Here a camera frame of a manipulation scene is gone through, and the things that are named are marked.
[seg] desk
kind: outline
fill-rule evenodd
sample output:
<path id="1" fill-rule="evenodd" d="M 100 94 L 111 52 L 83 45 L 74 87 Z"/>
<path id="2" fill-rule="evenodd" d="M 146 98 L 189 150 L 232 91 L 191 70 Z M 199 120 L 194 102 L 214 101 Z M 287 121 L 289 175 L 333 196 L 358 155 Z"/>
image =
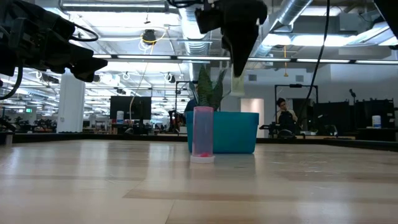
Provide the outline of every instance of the desk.
<path id="1" fill-rule="evenodd" d="M 83 133 L 95 133 L 95 128 L 83 128 Z"/>
<path id="2" fill-rule="evenodd" d="M 0 133 L 0 145 L 9 146 L 12 144 L 12 137 L 15 133 L 1 132 Z"/>
<path id="3" fill-rule="evenodd" d="M 358 139 L 367 141 L 397 141 L 398 128 L 359 128 Z"/>
<path id="4" fill-rule="evenodd" d="M 304 136 L 296 136 L 297 139 L 304 139 Z M 355 140 L 354 136 L 340 136 L 336 138 L 335 136 L 305 136 L 305 139 L 350 139 Z"/>

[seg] man sitting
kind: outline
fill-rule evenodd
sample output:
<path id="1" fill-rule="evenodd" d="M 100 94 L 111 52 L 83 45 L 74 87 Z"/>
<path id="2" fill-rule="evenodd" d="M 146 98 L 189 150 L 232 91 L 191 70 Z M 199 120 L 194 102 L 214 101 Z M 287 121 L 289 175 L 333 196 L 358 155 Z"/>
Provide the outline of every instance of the man sitting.
<path id="1" fill-rule="evenodd" d="M 279 98 L 276 104 L 279 107 L 279 111 L 276 113 L 276 123 L 280 124 L 280 129 L 287 129 L 295 133 L 296 114 L 293 110 L 287 109 L 285 99 Z"/>

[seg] light wood table surface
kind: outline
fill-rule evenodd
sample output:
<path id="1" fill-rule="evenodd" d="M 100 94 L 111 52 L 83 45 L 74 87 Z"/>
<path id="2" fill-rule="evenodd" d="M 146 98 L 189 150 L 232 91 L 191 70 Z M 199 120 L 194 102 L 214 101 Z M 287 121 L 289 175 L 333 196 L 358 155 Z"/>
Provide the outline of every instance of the light wood table surface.
<path id="1" fill-rule="evenodd" d="M 398 154 L 258 144 L 191 164 L 185 142 L 0 147 L 1 224 L 398 223 Z"/>

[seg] ceiling duct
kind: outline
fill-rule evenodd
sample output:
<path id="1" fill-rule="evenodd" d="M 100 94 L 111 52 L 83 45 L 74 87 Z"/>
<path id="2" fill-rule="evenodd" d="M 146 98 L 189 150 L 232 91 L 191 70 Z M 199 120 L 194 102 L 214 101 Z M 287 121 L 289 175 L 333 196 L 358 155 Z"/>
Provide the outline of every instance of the ceiling duct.
<path id="1" fill-rule="evenodd" d="M 303 13 L 305 8 L 310 5 L 312 0 L 284 0 L 280 10 L 271 14 L 266 22 L 261 26 L 261 44 L 253 50 L 252 55 L 255 57 L 265 57 L 271 51 L 271 45 L 265 45 L 264 40 L 270 31 L 287 27 L 287 32 L 292 30 L 293 23 Z"/>
<path id="2" fill-rule="evenodd" d="M 184 35 L 184 39 L 188 40 L 208 40 L 208 34 L 201 34 L 195 17 L 195 9 L 197 7 L 192 6 L 185 9 L 180 9 L 181 15 L 181 26 Z M 208 42 L 186 42 L 185 50 L 189 55 L 208 55 L 209 43 Z M 200 67 L 203 66 L 199 63 L 190 64 L 190 79 L 198 80 Z"/>
<path id="3" fill-rule="evenodd" d="M 134 3 L 134 1 L 73 1 L 60 0 L 60 8 L 63 11 L 75 12 L 147 12 L 147 13 L 172 13 L 178 14 L 178 9 L 169 6 L 166 1 L 148 1 L 143 3 Z"/>

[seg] potted plant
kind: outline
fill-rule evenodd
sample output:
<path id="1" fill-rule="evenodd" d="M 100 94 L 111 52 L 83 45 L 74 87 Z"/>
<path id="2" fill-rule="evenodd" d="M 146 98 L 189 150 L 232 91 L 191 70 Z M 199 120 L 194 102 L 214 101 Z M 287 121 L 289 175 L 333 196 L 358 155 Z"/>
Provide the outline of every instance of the potted plant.
<path id="1" fill-rule="evenodd" d="M 198 93 L 190 83 L 198 106 L 214 109 L 213 152 L 214 153 L 253 153 L 256 146 L 258 113 L 216 112 L 223 99 L 223 80 L 226 70 L 220 72 L 213 87 L 209 73 L 204 67 L 198 77 Z M 189 151 L 192 152 L 193 112 L 187 113 L 187 132 Z"/>

